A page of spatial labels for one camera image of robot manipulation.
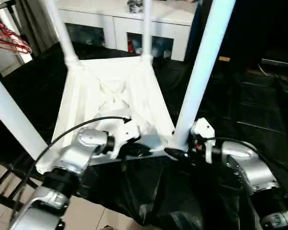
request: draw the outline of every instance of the white tube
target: white tube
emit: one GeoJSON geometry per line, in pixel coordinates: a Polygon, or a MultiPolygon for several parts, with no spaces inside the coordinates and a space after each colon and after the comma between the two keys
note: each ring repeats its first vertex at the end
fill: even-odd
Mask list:
{"type": "Polygon", "coordinates": [[[186,149],[190,128],[202,101],[234,5],[235,0],[214,0],[212,2],[173,136],[172,144],[178,149],[186,149]]]}
{"type": "Polygon", "coordinates": [[[144,1],[144,26],[143,26],[143,56],[150,57],[152,53],[152,37],[151,37],[151,13],[152,0],[144,1]]]}
{"type": "Polygon", "coordinates": [[[58,33],[59,41],[65,56],[65,63],[77,61],[78,57],[72,47],[72,42],[69,37],[67,28],[60,18],[59,10],[56,7],[55,0],[45,0],[45,6],[58,33]]]}
{"type": "Polygon", "coordinates": [[[30,121],[0,82],[0,120],[23,148],[36,159],[47,146],[30,121]]]}

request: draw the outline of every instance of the white cabinet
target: white cabinet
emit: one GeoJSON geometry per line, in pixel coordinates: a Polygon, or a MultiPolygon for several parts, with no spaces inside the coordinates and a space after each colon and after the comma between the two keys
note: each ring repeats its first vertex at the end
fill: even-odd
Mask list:
{"type": "Polygon", "coordinates": [[[116,49],[115,29],[112,16],[67,10],[60,10],[60,15],[65,23],[102,28],[106,48],[116,49]]]}
{"type": "MultiPolygon", "coordinates": [[[[127,33],[142,34],[141,13],[128,13],[126,0],[56,0],[66,23],[103,28],[107,48],[128,51],[127,33]]],[[[197,2],[152,2],[152,36],[173,39],[171,59],[183,61],[197,2]]]]}
{"type": "MultiPolygon", "coordinates": [[[[151,22],[151,35],[174,40],[171,59],[183,61],[187,49],[190,27],[151,22]]],[[[142,20],[114,17],[116,49],[128,51],[127,33],[142,34],[142,20]]]]}

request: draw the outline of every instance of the black tablecloth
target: black tablecloth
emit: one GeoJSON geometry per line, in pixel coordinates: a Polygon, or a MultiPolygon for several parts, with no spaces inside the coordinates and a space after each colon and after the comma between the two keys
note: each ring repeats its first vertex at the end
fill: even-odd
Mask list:
{"type": "MultiPolygon", "coordinates": [[[[123,51],[75,44],[80,59],[128,57],[123,51]]],[[[177,121],[192,65],[154,60],[156,77],[173,122],[177,121]]],[[[20,108],[50,142],[67,69],[57,44],[4,78],[20,108]]],[[[215,67],[198,117],[216,136],[248,141],[288,167],[288,82],[233,73],[215,67]]],[[[0,164],[24,150],[0,121],[0,164]]],[[[288,174],[270,165],[288,190],[288,174]]],[[[17,169],[25,172],[28,165],[17,169]]],[[[222,165],[184,165],[166,157],[89,167],[78,196],[163,229],[253,229],[252,213],[241,184],[222,165]]]]}

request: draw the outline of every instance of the tile floor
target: tile floor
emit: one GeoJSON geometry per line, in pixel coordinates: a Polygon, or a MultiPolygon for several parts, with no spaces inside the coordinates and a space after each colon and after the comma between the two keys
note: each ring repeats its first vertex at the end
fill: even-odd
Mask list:
{"type": "MultiPolygon", "coordinates": [[[[5,173],[6,169],[0,166],[0,177],[5,173]]],[[[0,193],[8,195],[20,179],[16,176],[10,175],[4,184],[0,186],[0,193]]],[[[29,198],[33,189],[27,187],[24,191],[22,202],[29,198]]],[[[6,230],[8,227],[11,210],[0,204],[0,230],[6,230]]],[[[63,217],[66,223],[66,230],[99,230],[104,226],[113,226],[117,230],[158,230],[156,227],[142,227],[138,225],[133,219],[88,202],[84,199],[72,197],[66,214],[63,217]]]]}

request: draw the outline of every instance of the black cable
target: black cable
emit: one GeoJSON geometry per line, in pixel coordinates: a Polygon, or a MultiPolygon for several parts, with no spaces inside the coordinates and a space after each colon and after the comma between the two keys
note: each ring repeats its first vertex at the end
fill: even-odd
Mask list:
{"type": "Polygon", "coordinates": [[[241,140],[236,140],[236,139],[232,139],[232,138],[219,138],[219,137],[214,137],[214,138],[204,138],[204,140],[222,140],[222,141],[233,141],[233,142],[236,142],[236,143],[239,143],[241,145],[244,145],[246,147],[248,147],[249,149],[251,149],[253,152],[255,152],[265,163],[269,163],[269,162],[272,162],[274,163],[275,165],[277,165],[279,168],[283,169],[285,172],[288,173],[288,167],[278,161],[278,160],[275,160],[273,159],[272,157],[268,157],[268,156],[265,156],[263,155],[261,152],[259,152],[255,147],[251,146],[250,144],[246,143],[246,142],[243,142],[241,140]]]}
{"type": "Polygon", "coordinates": [[[56,143],[58,142],[63,136],[65,136],[66,134],[69,134],[70,132],[74,131],[75,129],[78,129],[82,126],[85,126],[87,124],[90,124],[92,122],[95,122],[95,121],[100,121],[100,120],[106,120],[106,119],[121,119],[121,120],[124,120],[124,122],[128,122],[130,121],[129,118],[125,118],[125,117],[120,117],[120,116],[105,116],[105,117],[98,117],[98,118],[94,118],[94,119],[91,119],[91,120],[88,120],[88,121],[85,121],[81,124],[78,124],[76,125],[75,127],[72,127],[70,129],[68,129],[67,131],[65,131],[64,133],[62,133],[61,135],[59,135],[57,138],[55,138],[53,140],[53,142],[51,142],[41,153],[40,155],[37,157],[37,159],[33,162],[31,168],[29,169],[26,177],[23,179],[23,182],[22,182],[22,185],[21,185],[21,188],[19,190],[19,195],[17,197],[17,200],[15,201],[15,205],[14,205],[14,208],[13,208],[13,212],[12,212],[12,215],[11,215],[11,218],[10,218],[10,225],[12,223],[12,221],[14,220],[14,217],[15,217],[15,213],[16,213],[16,210],[19,206],[19,203],[20,203],[20,199],[21,199],[21,196],[24,192],[24,188],[27,184],[27,181],[29,180],[30,178],[30,175],[32,174],[32,171],[33,169],[35,168],[35,165],[37,164],[37,162],[42,158],[42,156],[56,143]]]}

